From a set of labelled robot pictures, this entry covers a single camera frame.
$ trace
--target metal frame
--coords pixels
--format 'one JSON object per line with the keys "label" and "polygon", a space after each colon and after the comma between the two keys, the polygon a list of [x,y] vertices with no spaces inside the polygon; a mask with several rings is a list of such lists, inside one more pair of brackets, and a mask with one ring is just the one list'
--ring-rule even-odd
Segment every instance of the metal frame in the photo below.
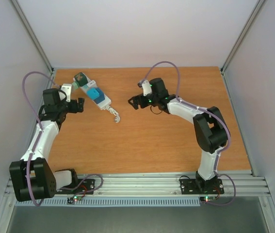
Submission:
{"label": "metal frame", "polygon": [[[263,203],[265,216],[270,232],[275,232],[274,208],[271,208],[269,188],[264,177],[254,177],[250,170],[225,171],[235,182],[238,197],[259,197]],[[85,201],[75,205],[67,203],[67,197],[71,195],[56,195],[41,206],[67,206],[67,207],[108,207],[108,206],[199,206],[197,204],[201,195],[182,195],[179,177],[187,175],[194,178],[194,172],[175,173],[128,173],[128,174],[104,174],[104,185],[94,195],[89,195]],[[96,184],[100,178],[92,177]],[[233,196],[233,186],[228,178],[222,177],[225,194],[222,197]],[[0,218],[0,230],[6,232],[12,209],[16,206],[32,206],[31,201],[16,202],[11,180],[5,190],[1,209],[5,211]]]}
{"label": "metal frame", "polygon": [[[35,47],[37,48],[37,51],[41,55],[49,71],[52,73],[52,77],[54,79],[56,71],[53,71],[53,67],[50,61],[48,60],[43,48],[41,47],[37,37],[35,36],[28,20],[26,19],[20,7],[20,4],[18,3],[17,0],[9,0],[9,1],[12,3],[17,15],[19,16],[21,22],[25,27],[25,30],[28,32]],[[223,80],[225,82],[226,90],[229,95],[230,101],[231,101],[231,97],[230,97],[229,89],[226,84],[225,70],[227,69],[234,54],[237,52],[238,48],[243,42],[245,36],[247,35],[247,32],[249,31],[253,22],[257,18],[265,2],[266,0],[257,1],[255,8],[253,9],[236,43],[234,44],[231,52],[229,53],[223,67],[221,68]],[[50,88],[51,86],[52,86],[52,83],[48,82],[46,88]],[[259,197],[261,209],[265,217],[268,230],[271,233],[275,233],[275,206],[264,177],[254,177],[251,171],[227,171],[226,173],[230,175],[232,179],[235,181],[236,188],[237,188],[237,196],[244,196],[244,197],[258,196]],[[122,197],[123,199],[134,198],[134,197],[139,197],[140,199],[166,198],[169,200],[177,200],[177,199],[180,200],[183,198],[194,200],[195,198],[198,198],[199,195],[181,195],[181,190],[180,190],[179,181],[178,181],[180,175],[188,175],[189,177],[194,178],[193,172],[106,174],[106,175],[103,175],[104,186],[98,191],[94,192],[93,196],[87,197],[87,198],[100,199],[100,200],[111,200],[112,198],[115,198],[115,197]],[[100,182],[99,178],[95,178],[95,180],[96,180],[96,183]],[[222,196],[223,197],[233,196],[233,187],[230,181],[223,177],[223,184],[224,184],[226,193]],[[67,198],[67,195],[56,195],[56,197],[53,198],[53,200],[64,200],[66,198]],[[5,233],[7,231],[8,224],[12,216],[13,208],[16,204],[18,205],[15,199],[11,180],[9,180],[4,193],[4,197],[0,205],[0,233]],[[56,205],[59,205],[59,202],[50,201],[48,205],[56,206]]]}
{"label": "metal frame", "polygon": [[48,59],[48,57],[46,56],[43,48],[41,47],[34,31],[32,30],[31,26],[30,26],[30,23],[28,22],[28,20],[26,19],[25,17],[25,14],[24,12],[22,11],[22,8],[20,6],[20,4],[18,3],[17,0],[10,0],[12,6],[14,7],[15,11],[16,11],[16,14],[19,16],[25,30],[27,31],[27,33],[29,34],[30,38],[32,39],[37,51],[39,52],[40,56],[42,57],[42,59],[44,60],[48,70],[50,72],[52,72],[53,68],[52,68],[52,65]]}
{"label": "metal frame", "polygon": [[245,148],[245,152],[246,152],[246,155],[247,155],[247,159],[248,159],[249,165],[250,165],[250,167],[252,169],[253,175],[255,176],[256,175],[255,174],[256,169],[253,167],[253,163],[251,162],[251,158],[249,156],[249,153],[248,153],[248,150],[247,150],[247,146],[245,144],[244,135],[243,135],[243,133],[241,131],[239,119],[238,119],[238,116],[236,115],[235,108],[234,108],[234,105],[233,105],[233,102],[232,102],[232,98],[231,98],[231,94],[230,94],[230,91],[229,91],[229,88],[228,88],[228,84],[227,84],[227,81],[226,81],[226,73],[225,73],[225,71],[221,71],[221,77],[223,78],[223,81],[224,81],[224,84],[225,84],[225,87],[226,87],[226,92],[228,94],[228,98],[229,98],[229,101],[231,103],[231,107],[232,107],[232,110],[233,110],[233,114],[234,114],[236,123],[238,125],[239,131],[240,131],[240,134],[241,134],[242,142],[243,142],[243,145],[244,145],[244,148]]}
{"label": "metal frame", "polygon": [[243,42],[244,38],[246,37],[249,29],[253,25],[255,19],[257,18],[259,12],[261,11],[261,9],[264,6],[264,4],[266,3],[266,1],[267,0],[258,0],[257,1],[257,3],[255,5],[253,11],[251,12],[247,22],[245,23],[244,27],[242,28],[242,31],[241,31],[238,39],[236,40],[235,44],[233,45],[231,52],[229,53],[228,57],[226,58],[226,61],[223,65],[223,67],[221,68],[222,71],[225,71],[227,69],[227,67],[229,66],[233,56],[235,55],[235,53],[239,49],[241,43]]}

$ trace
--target cable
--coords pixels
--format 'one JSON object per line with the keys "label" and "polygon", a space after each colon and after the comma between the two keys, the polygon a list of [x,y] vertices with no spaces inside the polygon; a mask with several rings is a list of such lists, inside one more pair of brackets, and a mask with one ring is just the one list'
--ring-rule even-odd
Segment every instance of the cable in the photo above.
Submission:
{"label": "cable", "polygon": [[45,109],[45,105],[41,105],[41,107],[39,108],[39,111],[38,111],[38,115],[40,116],[42,114],[42,111]]}
{"label": "cable", "polygon": [[152,112],[153,114],[159,115],[159,114],[161,114],[161,113],[163,112],[163,110],[161,110],[161,112],[155,113],[155,112],[153,112],[152,107],[153,107],[153,106],[151,105],[150,110],[151,110],[151,112]]}
{"label": "cable", "polygon": [[217,197],[216,197],[216,200],[220,198],[220,191],[218,188],[216,188],[215,186],[213,187],[213,189],[215,189],[218,193]]}
{"label": "cable", "polygon": [[227,174],[220,174],[220,175],[219,175],[219,174],[216,172],[216,175],[217,175],[218,177],[226,176],[226,177],[228,177],[229,180],[232,182],[233,191],[234,191],[234,194],[233,194],[232,199],[231,199],[230,201],[228,201],[227,203],[224,203],[224,204],[217,204],[217,203],[213,203],[213,202],[210,202],[210,201],[201,201],[201,203],[210,204],[210,205],[215,205],[215,206],[227,206],[227,205],[232,204],[232,203],[234,202],[234,200],[235,200],[235,197],[236,197],[236,187],[235,187],[234,181],[233,181],[232,178],[231,178],[230,176],[228,176]]}
{"label": "cable", "polygon": [[156,67],[157,65],[162,64],[162,63],[170,64],[170,65],[174,66],[175,69],[176,69],[177,77],[178,77],[178,83],[177,83],[177,88],[176,88],[176,94],[175,94],[175,95],[176,95],[177,101],[180,102],[180,103],[183,103],[183,104],[187,105],[188,107],[194,108],[194,109],[196,109],[196,110],[199,110],[199,111],[201,111],[201,112],[204,112],[204,113],[210,115],[211,117],[215,118],[215,119],[223,126],[223,128],[225,129],[225,132],[226,132],[226,134],[227,134],[227,141],[228,141],[228,143],[227,143],[227,145],[226,145],[225,147],[223,147],[223,148],[221,148],[221,149],[219,149],[219,150],[217,151],[217,156],[216,156],[216,160],[215,160],[215,164],[214,164],[214,168],[213,168],[214,171],[216,172],[216,171],[217,171],[217,164],[218,164],[218,160],[219,160],[219,154],[220,154],[221,152],[226,151],[226,150],[230,147],[230,144],[231,144],[231,136],[230,136],[229,129],[228,129],[228,127],[226,126],[226,124],[225,124],[218,116],[216,116],[215,114],[213,114],[213,113],[207,111],[205,108],[196,106],[196,105],[194,105],[194,104],[192,104],[192,103],[189,103],[189,102],[187,102],[187,101],[181,100],[181,99],[179,98],[179,95],[178,95],[178,94],[179,94],[179,89],[180,89],[180,72],[179,72],[178,67],[177,67],[174,63],[168,62],[168,61],[162,61],[162,62],[158,62],[158,63],[154,64],[154,65],[150,68],[150,70],[148,71],[148,73],[145,75],[145,77],[140,81],[139,84],[140,84],[140,85],[143,84],[143,82],[147,79],[148,75],[151,73],[151,71],[153,70],[153,68]]}
{"label": "cable", "polygon": [[63,90],[61,90],[61,89],[59,89],[59,92],[61,92],[61,93],[63,93],[65,95],[65,98],[61,100],[61,102],[63,103],[63,102],[65,102],[67,100],[67,94]]}
{"label": "cable", "polygon": [[37,120],[37,122],[38,122],[38,124],[39,124],[39,127],[42,129],[42,124],[41,124],[41,121],[40,121],[40,119],[39,119],[39,116],[37,115],[36,111],[34,110],[34,108],[33,108],[32,104],[31,104],[31,102],[29,101],[29,99],[28,99],[28,97],[27,97],[27,95],[26,95],[26,93],[25,93],[25,81],[26,81],[27,77],[29,77],[29,76],[32,75],[32,74],[40,74],[40,75],[44,76],[45,78],[49,79],[49,81],[51,81],[57,88],[60,88],[60,86],[59,86],[58,84],[56,84],[56,83],[52,80],[52,78],[48,77],[47,75],[45,75],[44,73],[39,72],[39,71],[32,71],[32,72],[29,72],[29,73],[27,73],[27,74],[24,76],[24,78],[23,78],[23,81],[22,81],[22,92],[23,92],[23,96],[24,96],[24,98],[25,98],[27,104],[28,104],[29,107],[31,108],[32,112],[34,113],[34,115],[35,115],[35,117],[36,117],[36,120]]}
{"label": "cable", "polygon": [[183,177],[186,177],[188,180],[191,180],[191,178],[190,178],[189,176],[181,176],[181,177],[179,178],[179,182],[180,182],[180,180],[182,180]]}
{"label": "cable", "polygon": [[103,186],[103,184],[104,184],[104,179],[103,179],[102,175],[100,175],[100,174],[89,174],[89,175],[87,175],[87,176],[84,177],[84,178],[79,182],[79,184],[78,184],[76,187],[74,187],[74,188],[65,188],[65,187],[63,187],[63,188],[60,188],[60,189],[62,189],[62,190],[75,190],[75,189],[77,189],[86,179],[88,179],[88,178],[91,177],[91,176],[98,176],[98,177],[100,178],[100,180],[101,180],[98,187],[86,191],[87,193],[89,193],[89,192],[94,192],[94,191],[100,189],[100,188]]}
{"label": "cable", "polygon": [[42,72],[39,72],[39,71],[32,71],[32,72],[29,72],[27,73],[24,78],[23,78],[23,81],[22,81],[22,92],[23,92],[23,95],[24,95],[24,98],[27,102],[27,104],[30,106],[32,112],[34,113],[35,117],[36,117],[36,120],[39,124],[39,127],[40,127],[40,132],[38,134],[38,137],[36,138],[35,140],[35,143],[32,147],[32,152],[30,153],[29,157],[28,157],[28,160],[27,160],[27,163],[26,163],[26,182],[27,182],[27,186],[28,186],[28,189],[29,189],[29,193],[30,193],[30,197],[32,199],[32,202],[35,206],[40,206],[42,204],[42,202],[44,201],[43,199],[40,200],[39,203],[36,202],[36,199],[34,197],[34,194],[32,192],[32,184],[31,184],[31,178],[30,178],[30,167],[31,167],[31,160],[32,160],[32,156],[33,156],[33,151],[35,151],[36,149],[36,146],[39,142],[39,139],[41,137],[41,134],[42,134],[42,130],[43,130],[43,127],[42,127],[42,124],[41,124],[41,121],[39,119],[39,116],[37,115],[36,111],[34,110],[31,102],[29,101],[27,95],[26,95],[26,92],[25,92],[25,81],[26,79],[31,75],[31,74],[40,74],[44,77],[46,77],[47,79],[49,79],[56,87],[60,87],[59,85],[57,85],[53,80],[52,78],[50,78],[49,76],[47,76],[46,74],[42,73]]}
{"label": "cable", "polygon": [[119,123],[119,121],[120,121],[120,116],[119,116],[119,113],[115,110],[115,109],[113,109],[110,105],[107,105],[106,107],[105,107],[105,109],[107,110],[107,111],[109,111],[111,114],[114,114],[116,117],[114,118],[114,121],[116,122],[116,123]]}
{"label": "cable", "polygon": [[78,193],[75,193],[74,195],[73,195],[73,199],[75,199],[75,197],[77,196],[77,195],[80,195],[80,194],[82,194],[82,196],[81,196],[81,199],[82,198],[84,198],[84,196],[85,196],[85,194],[87,193],[87,188],[84,186],[84,185],[80,185],[80,187],[83,187],[84,188],[84,191],[81,191],[81,192],[78,192]]}

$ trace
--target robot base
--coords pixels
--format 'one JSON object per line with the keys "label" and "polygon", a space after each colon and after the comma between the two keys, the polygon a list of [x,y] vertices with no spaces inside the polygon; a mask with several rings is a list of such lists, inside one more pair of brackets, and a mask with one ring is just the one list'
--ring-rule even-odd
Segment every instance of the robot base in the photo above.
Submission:
{"label": "robot base", "polygon": [[[78,181],[76,182],[76,185],[79,184],[81,182],[82,179],[78,179]],[[92,190],[95,188],[95,179],[85,179],[81,185],[84,185],[87,190]],[[79,192],[82,192],[83,191],[83,188],[82,187],[79,187],[75,190],[57,190],[57,192],[55,194],[67,194],[67,195],[74,195],[75,193],[79,193]],[[93,192],[87,192],[86,195],[92,195]]]}
{"label": "robot base", "polygon": [[180,180],[181,194],[195,194],[195,195],[196,194],[205,194],[205,195],[218,194],[215,188],[219,190],[220,194],[225,193],[223,182],[221,179],[216,179],[213,185],[208,188],[205,188],[203,192],[199,190],[199,188],[195,183],[195,180],[196,179],[181,179]]}

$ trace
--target mounting plate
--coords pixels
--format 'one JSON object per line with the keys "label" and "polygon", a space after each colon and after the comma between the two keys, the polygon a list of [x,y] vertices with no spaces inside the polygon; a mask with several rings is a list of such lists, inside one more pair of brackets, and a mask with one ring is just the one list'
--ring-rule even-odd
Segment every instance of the mounting plate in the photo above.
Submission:
{"label": "mounting plate", "polygon": [[[217,179],[216,183],[214,184],[214,187],[216,187],[220,191],[220,194],[225,193],[223,182],[221,179]],[[181,194],[218,194],[218,192],[214,188],[210,188],[205,192],[201,193],[195,184],[195,179],[180,179],[180,190]]]}
{"label": "mounting plate", "polygon": [[[84,185],[87,190],[91,190],[95,188],[95,179],[85,179],[81,185]],[[82,192],[83,188],[79,187],[75,190],[58,190],[55,194],[67,194],[67,195],[74,195],[75,193],[79,193]],[[86,195],[92,195],[93,192],[87,192]]]}

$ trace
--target black bracket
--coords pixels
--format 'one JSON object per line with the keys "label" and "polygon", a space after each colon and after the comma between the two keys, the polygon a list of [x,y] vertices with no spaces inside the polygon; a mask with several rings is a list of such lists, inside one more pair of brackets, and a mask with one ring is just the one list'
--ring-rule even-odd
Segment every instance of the black bracket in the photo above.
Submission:
{"label": "black bracket", "polygon": [[138,109],[138,105],[140,105],[141,108],[146,108],[150,105],[148,98],[143,96],[143,94],[133,96],[131,99],[128,100],[128,103],[133,106],[135,110]]}
{"label": "black bracket", "polygon": [[59,89],[50,88],[43,91],[44,105],[39,109],[39,119],[41,121],[51,120],[55,121],[61,129],[62,123],[66,119],[67,113],[82,113],[84,98],[77,100],[70,100],[70,102],[60,99]]}
{"label": "black bracket", "polygon": [[[79,184],[82,181],[82,179],[78,179],[77,184]],[[95,179],[85,179],[81,185],[84,185],[87,190],[92,190],[95,188]],[[79,193],[82,192],[84,189],[82,187],[78,187],[75,190],[59,190],[57,191],[55,194],[66,194],[66,195],[74,195],[75,193]],[[87,192],[86,195],[92,195],[94,192]]]}
{"label": "black bracket", "polygon": [[[217,107],[211,107],[207,110],[225,123]],[[193,120],[196,140],[202,150],[213,154],[219,147],[226,145],[228,136],[218,120],[210,117],[207,113],[197,114],[193,117]]]}
{"label": "black bracket", "polygon": [[[26,164],[24,160],[12,162],[9,167],[13,189],[18,201],[31,200],[26,181]],[[35,199],[52,198],[56,192],[55,177],[45,159],[31,161],[30,170],[35,172],[31,177],[32,191]]]}
{"label": "black bracket", "polygon": [[196,185],[196,179],[180,179],[180,190],[181,194],[203,194],[203,195],[210,195],[210,194],[218,194],[218,189],[220,194],[224,194],[224,187],[223,182],[221,179],[216,179],[216,182],[212,184],[212,186],[206,187],[203,192]]}

